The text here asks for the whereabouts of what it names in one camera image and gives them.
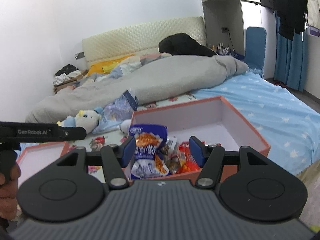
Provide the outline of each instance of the black clothing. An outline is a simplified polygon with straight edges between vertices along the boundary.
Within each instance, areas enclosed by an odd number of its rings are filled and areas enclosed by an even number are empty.
[[[60,69],[56,74],[55,76],[60,76],[62,75],[63,73],[66,73],[66,75],[70,74],[71,72],[73,71],[76,71],[78,70],[75,66],[71,65],[71,64],[68,64],[66,66],[64,66],[62,69]]]
[[[308,0],[261,0],[261,5],[277,11],[280,17],[279,34],[293,40],[294,33],[305,31]]]
[[[177,33],[159,42],[159,52],[171,55],[198,55],[212,57],[217,55],[211,49],[200,45],[186,33]]]

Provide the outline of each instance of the human hand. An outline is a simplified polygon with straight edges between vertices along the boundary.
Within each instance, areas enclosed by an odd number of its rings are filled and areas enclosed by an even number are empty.
[[[5,177],[0,173],[0,217],[12,220],[17,215],[18,178],[21,170],[16,163],[10,171],[10,180],[4,185]]]

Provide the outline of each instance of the stuffed animal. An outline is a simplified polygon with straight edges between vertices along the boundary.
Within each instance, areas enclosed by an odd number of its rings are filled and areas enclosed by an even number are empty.
[[[123,132],[123,134],[125,136],[128,135],[128,132],[129,132],[129,127],[131,125],[131,119],[128,119],[128,120],[124,120],[121,124],[120,124],[120,131]]]
[[[83,127],[88,134],[99,124],[102,112],[103,108],[101,107],[97,107],[94,110],[80,110],[75,117],[68,116],[62,122],[57,122],[57,124],[62,127]]]

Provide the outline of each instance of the blue curtain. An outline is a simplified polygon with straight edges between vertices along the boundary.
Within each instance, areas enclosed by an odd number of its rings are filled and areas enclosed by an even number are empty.
[[[276,17],[277,26],[277,56],[274,79],[286,84],[288,87],[302,91],[307,75],[308,64],[308,36],[294,34],[290,41],[279,32],[280,18]]]

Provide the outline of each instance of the bed headboard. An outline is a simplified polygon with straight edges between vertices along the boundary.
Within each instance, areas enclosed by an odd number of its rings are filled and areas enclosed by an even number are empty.
[[[142,23],[91,36],[82,40],[88,68],[95,62],[112,60],[129,54],[159,53],[158,44],[169,35],[187,33],[206,46],[202,17],[177,18]]]

